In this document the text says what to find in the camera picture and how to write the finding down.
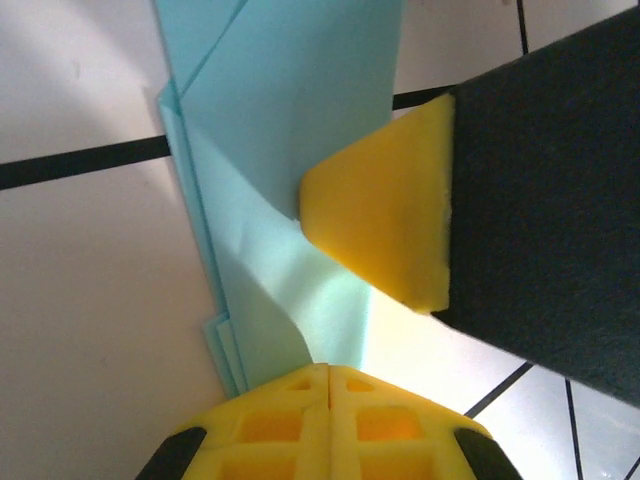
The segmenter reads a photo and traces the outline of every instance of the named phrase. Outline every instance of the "folded paper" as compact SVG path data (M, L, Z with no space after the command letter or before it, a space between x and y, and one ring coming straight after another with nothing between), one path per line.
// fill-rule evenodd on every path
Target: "folded paper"
M156 1L159 99L220 314L229 396L311 362L360 366L370 287L313 247L302 175L390 119L403 2Z

